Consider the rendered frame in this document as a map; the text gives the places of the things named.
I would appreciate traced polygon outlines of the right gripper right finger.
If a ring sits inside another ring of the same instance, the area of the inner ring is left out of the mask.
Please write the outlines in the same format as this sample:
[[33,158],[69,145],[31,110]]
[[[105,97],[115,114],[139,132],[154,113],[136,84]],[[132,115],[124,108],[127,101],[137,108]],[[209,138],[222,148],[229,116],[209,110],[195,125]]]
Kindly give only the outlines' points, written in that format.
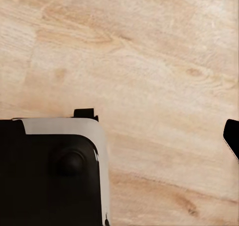
[[228,119],[225,124],[223,136],[239,158],[239,121]]

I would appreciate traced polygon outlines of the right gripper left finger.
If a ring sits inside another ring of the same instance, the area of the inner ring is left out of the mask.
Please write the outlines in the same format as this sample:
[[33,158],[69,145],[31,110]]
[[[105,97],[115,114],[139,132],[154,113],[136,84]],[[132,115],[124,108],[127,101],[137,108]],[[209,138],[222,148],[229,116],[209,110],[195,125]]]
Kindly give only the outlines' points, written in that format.
[[26,138],[21,119],[0,125],[0,179]]

